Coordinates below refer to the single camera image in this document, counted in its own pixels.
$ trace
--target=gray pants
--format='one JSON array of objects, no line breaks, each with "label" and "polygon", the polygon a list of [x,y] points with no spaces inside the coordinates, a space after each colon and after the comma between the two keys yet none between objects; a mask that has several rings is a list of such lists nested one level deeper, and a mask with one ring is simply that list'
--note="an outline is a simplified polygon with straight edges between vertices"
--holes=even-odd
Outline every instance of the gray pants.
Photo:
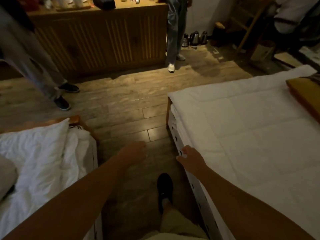
[{"label": "gray pants", "polygon": [[168,12],[167,64],[174,64],[181,50],[182,37],[186,30],[188,0],[166,0]]},{"label": "gray pants", "polygon": [[59,92],[54,87],[67,81],[34,33],[11,20],[0,26],[0,34],[0,48],[5,61],[32,81],[47,98],[58,98]]}]

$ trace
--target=wooden sideboard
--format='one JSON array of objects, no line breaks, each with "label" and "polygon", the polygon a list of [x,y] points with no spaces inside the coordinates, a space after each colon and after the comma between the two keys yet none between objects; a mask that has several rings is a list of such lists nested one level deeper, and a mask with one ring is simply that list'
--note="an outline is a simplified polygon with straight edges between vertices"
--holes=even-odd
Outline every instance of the wooden sideboard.
[{"label": "wooden sideboard", "polygon": [[164,64],[168,6],[153,0],[121,2],[116,9],[28,15],[36,36],[66,78]]}]

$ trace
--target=white quilt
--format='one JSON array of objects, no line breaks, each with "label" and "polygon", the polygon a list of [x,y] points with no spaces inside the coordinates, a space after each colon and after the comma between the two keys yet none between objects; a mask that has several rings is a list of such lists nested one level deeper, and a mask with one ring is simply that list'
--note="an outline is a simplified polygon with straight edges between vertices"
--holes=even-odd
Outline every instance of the white quilt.
[{"label": "white quilt", "polygon": [[0,135],[0,154],[14,162],[14,193],[0,203],[0,239],[42,205],[86,175],[89,132],[68,129],[69,119]]},{"label": "white quilt", "polygon": [[[182,138],[184,144],[191,143],[222,177],[320,239],[320,126],[285,84],[313,73],[301,66],[187,88],[169,97],[178,132],[185,130],[188,137]],[[221,219],[217,212],[214,216]],[[220,231],[226,229],[222,219],[217,224]],[[233,238],[226,232],[222,236]]]}]

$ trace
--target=bed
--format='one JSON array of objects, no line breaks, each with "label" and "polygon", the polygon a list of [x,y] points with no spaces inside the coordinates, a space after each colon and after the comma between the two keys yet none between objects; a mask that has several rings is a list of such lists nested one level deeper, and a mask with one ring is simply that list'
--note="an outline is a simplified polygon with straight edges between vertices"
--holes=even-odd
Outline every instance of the bed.
[{"label": "bed", "polygon": [[[167,125],[180,155],[193,146],[219,175],[320,240],[320,125],[286,85],[315,72],[304,65],[171,92]],[[204,186],[186,174],[209,238],[234,239]]]},{"label": "bed", "polygon": [[[97,138],[79,116],[6,131],[0,134],[0,155],[18,172],[14,191],[0,202],[0,239],[98,167]],[[101,215],[84,239],[102,240]]]}]

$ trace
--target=wooden floor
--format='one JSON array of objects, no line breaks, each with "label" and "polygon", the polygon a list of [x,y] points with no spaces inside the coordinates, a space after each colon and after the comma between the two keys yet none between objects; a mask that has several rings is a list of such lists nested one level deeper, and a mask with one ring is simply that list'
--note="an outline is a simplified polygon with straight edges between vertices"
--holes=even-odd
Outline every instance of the wooden floor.
[{"label": "wooden floor", "polygon": [[234,62],[219,63],[205,46],[182,53],[175,73],[166,68],[103,78],[77,84],[81,93],[64,94],[71,103],[60,111],[24,78],[0,81],[0,129],[26,121],[41,122],[80,115],[99,137],[100,162],[131,141],[146,141],[148,158],[130,168],[102,210],[104,239],[139,239],[158,230],[157,178],[169,173],[174,205],[196,224],[202,224],[192,190],[174,142],[166,129],[167,93],[187,87],[249,78]]}]

